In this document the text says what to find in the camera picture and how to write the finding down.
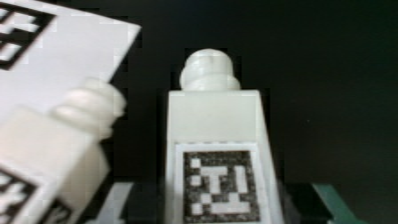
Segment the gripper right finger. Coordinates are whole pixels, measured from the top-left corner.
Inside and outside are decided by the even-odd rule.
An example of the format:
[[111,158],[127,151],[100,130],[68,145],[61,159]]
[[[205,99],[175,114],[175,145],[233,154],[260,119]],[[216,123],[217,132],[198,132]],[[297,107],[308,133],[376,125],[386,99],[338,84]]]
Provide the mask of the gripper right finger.
[[315,184],[313,188],[331,214],[328,224],[368,224],[368,222],[358,218],[333,185]]

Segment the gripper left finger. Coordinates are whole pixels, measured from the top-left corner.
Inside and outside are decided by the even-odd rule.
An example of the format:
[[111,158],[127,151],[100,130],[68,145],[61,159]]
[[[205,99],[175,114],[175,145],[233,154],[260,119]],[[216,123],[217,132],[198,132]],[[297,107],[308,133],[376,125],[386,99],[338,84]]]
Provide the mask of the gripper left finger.
[[127,224],[122,217],[129,195],[134,188],[132,182],[116,182],[111,188],[98,216],[88,221],[88,224]]

